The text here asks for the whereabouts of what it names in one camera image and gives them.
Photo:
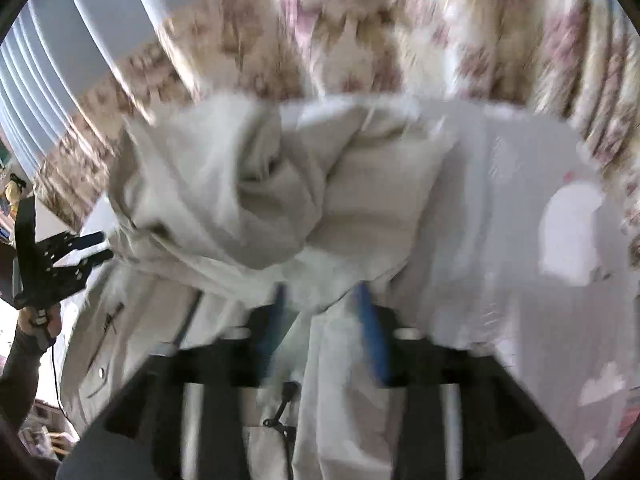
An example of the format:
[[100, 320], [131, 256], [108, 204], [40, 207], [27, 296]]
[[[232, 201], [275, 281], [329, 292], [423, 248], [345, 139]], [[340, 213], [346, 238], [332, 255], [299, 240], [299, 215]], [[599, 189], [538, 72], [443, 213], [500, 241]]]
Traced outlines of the person's left forearm dark sleeve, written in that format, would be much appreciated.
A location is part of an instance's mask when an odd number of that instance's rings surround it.
[[35, 401], [40, 360], [46, 352], [35, 336], [15, 330], [12, 347], [1, 375], [1, 417], [16, 434]]

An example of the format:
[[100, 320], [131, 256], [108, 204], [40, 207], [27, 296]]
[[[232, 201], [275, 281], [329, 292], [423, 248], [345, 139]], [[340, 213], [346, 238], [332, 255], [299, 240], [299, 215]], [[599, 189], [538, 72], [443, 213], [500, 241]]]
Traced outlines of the person's left hand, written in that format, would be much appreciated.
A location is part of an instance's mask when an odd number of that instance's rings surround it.
[[36, 341], [47, 341], [47, 348], [54, 343], [62, 330], [61, 306], [54, 304], [47, 309], [24, 307], [17, 318], [18, 328]]

